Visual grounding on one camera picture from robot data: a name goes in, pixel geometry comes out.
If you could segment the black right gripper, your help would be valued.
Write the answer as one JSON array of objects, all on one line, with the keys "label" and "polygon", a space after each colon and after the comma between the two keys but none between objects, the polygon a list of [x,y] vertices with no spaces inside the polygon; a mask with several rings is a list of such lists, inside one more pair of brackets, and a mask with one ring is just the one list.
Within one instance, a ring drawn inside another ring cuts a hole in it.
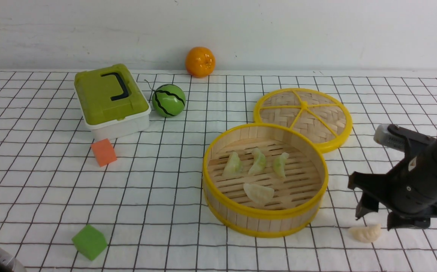
[{"label": "black right gripper", "polygon": [[356,219],[378,212],[382,204],[390,210],[386,229],[426,229],[437,218],[437,137],[400,126],[389,131],[405,140],[404,158],[386,174],[353,172],[349,189],[362,190]]}]

